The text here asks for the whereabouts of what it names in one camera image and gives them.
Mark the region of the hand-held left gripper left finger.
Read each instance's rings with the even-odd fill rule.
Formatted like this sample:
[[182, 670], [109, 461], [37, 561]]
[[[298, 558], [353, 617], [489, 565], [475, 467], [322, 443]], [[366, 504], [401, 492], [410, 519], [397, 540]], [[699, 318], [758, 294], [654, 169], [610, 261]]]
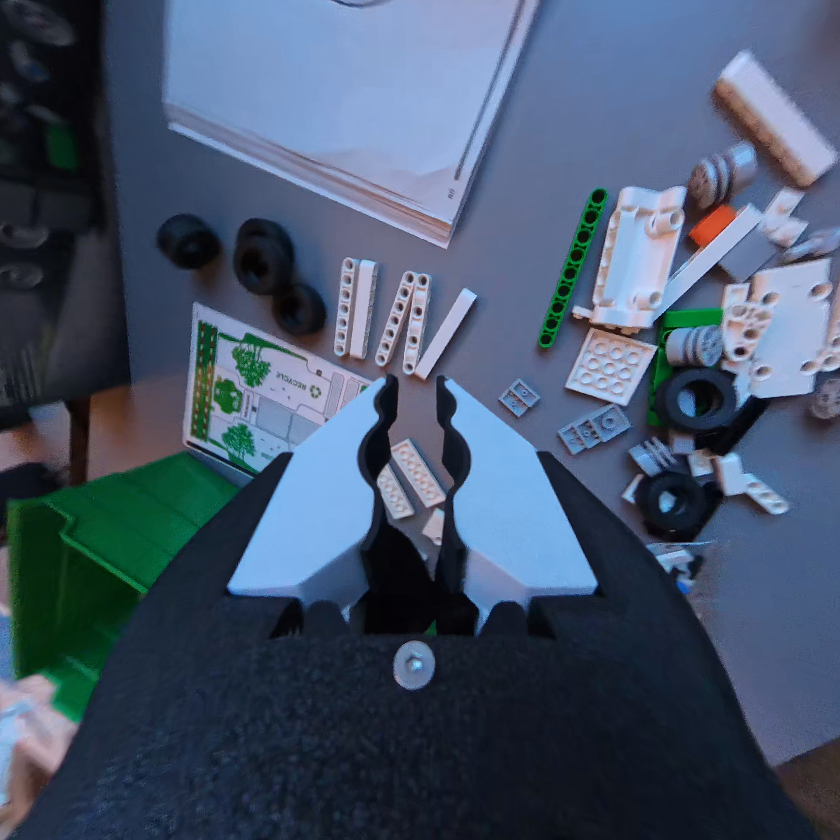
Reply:
[[227, 593], [279, 597], [347, 625], [358, 601], [387, 586], [400, 561], [377, 478], [391, 457], [398, 382], [374, 381], [301, 444], [283, 469], [227, 583]]

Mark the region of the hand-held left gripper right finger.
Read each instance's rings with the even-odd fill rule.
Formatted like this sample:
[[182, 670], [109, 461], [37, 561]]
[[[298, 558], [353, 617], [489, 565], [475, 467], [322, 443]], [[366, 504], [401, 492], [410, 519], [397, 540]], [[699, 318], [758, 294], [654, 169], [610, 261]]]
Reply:
[[481, 628], [501, 603], [589, 596], [597, 588], [538, 450], [453, 379], [436, 379], [441, 460], [452, 486], [436, 581]]

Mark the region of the white long narrow plate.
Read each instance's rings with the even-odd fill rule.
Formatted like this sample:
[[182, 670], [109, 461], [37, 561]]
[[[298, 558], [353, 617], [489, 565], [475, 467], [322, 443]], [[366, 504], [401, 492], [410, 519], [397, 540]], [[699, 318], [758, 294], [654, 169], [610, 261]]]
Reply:
[[382, 469], [377, 477], [376, 485], [392, 519], [402, 520], [415, 515], [414, 506], [390, 465]]

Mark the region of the pile of lego pieces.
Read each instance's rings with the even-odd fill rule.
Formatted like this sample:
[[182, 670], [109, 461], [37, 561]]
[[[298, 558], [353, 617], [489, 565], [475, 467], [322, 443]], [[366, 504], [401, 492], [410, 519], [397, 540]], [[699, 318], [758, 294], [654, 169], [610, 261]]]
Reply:
[[598, 259], [590, 329], [565, 388], [626, 407], [650, 374], [652, 436], [628, 454], [638, 474], [623, 493], [648, 533], [693, 540], [723, 498], [770, 515], [789, 502], [749, 473], [737, 452], [769, 404], [810, 396], [838, 415], [838, 228], [800, 241], [803, 194], [779, 191], [760, 211], [732, 200], [706, 210], [686, 185], [621, 190]]

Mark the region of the grey ribbed wheel hub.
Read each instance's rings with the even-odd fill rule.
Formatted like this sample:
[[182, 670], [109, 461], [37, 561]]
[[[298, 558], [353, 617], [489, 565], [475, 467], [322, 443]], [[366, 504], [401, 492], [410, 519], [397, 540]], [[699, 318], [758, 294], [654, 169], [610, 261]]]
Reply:
[[748, 141], [700, 160], [690, 174], [687, 191], [700, 210], [731, 201], [755, 181], [758, 157]]

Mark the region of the lego set box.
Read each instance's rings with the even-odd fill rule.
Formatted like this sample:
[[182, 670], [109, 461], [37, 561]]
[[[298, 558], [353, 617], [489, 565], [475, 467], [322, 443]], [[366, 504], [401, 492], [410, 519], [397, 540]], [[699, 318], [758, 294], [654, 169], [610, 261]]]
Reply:
[[104, 2], [1, 2], [2, 430], [130, 378]]

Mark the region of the small grey plate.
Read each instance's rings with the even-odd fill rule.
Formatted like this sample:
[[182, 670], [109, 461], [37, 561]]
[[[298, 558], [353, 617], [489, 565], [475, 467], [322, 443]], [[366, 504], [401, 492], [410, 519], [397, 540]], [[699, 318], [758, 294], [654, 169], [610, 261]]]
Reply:
[[522, 417], [534, 408], [540, 400], [536, 393], [524, 380], [515, 380], [499, 397], [499, 403], [515, 417]]
[[622, 408], [608, 403], [562, 426], [558, 437], [571, 455], [577, 455], [613, 440], [631, 427], [632, 424]]

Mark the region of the green and white sticker sheet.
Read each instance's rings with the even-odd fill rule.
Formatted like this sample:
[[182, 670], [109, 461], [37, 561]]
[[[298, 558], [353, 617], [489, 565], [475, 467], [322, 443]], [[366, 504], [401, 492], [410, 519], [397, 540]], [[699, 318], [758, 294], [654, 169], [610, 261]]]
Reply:
[[254, 476], [293, 452], [370, 383], [195, 302], [182, 441]]

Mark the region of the black rubber tyre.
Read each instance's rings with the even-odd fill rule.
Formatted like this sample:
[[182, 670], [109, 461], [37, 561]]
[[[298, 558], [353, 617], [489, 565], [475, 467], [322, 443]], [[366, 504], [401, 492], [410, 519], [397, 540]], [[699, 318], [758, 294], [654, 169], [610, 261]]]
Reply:
[[291, 283], [293, 258], [284, 246], [260, 237], [242, 240], [234, 252], [234, 273], [250, 293], [274, 297]]
[[215, 232], [198, 216], [179, 213], [159, 226], [155, 243], [163, 256], [184, 270], [200, 270], [222, 253]]
[[295, 265], [295, 247], [288, 232], [280, 224], [263, 217], [252, 217], [245, 220], [238, 229], [236, 251], [244, 251], [246, 245], [257, 243], [270, 243], [277, 246], [288, 265]]
[[305, 282], [279, 289], [272, 302], [277, 324], [291, 335], [309, 336], [322, 330], [327, 310], [319, 292]]

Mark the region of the green plastic bin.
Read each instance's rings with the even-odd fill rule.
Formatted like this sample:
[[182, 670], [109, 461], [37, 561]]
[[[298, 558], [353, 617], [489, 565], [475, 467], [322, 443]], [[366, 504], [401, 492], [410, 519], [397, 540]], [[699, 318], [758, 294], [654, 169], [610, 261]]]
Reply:
[[238, 493], [187, 454], [7, 508], [14, 672], [78, 723], [112, 646], [166, 566]]

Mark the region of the green long holed beam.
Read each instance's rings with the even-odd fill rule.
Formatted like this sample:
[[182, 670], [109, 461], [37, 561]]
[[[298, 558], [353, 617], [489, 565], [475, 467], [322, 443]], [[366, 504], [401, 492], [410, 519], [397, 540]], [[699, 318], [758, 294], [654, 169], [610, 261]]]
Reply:
[[537, 343], [540, 350], [552, 348], [558, 336], [589, 247], [600, 223], [607, 197], [606, 189], [597, 187], [587, 198], [542, 322]]

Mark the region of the white instruction booklet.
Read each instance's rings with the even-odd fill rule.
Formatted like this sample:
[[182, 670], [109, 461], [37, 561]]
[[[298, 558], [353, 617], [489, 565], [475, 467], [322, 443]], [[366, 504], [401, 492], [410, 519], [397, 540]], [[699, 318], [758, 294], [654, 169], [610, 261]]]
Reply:
[[166, 2], [164, 113], [446, 249], [540, 4]]

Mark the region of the white long thick brick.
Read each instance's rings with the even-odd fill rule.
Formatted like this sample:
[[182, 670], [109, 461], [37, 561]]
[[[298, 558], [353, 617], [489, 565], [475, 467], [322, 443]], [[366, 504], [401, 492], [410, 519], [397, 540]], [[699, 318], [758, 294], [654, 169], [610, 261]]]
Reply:
[[800, 189], [811, 187], [838, 162], [835, 147], [752, 51], [744, 49], [727, 63], [714, 92]]

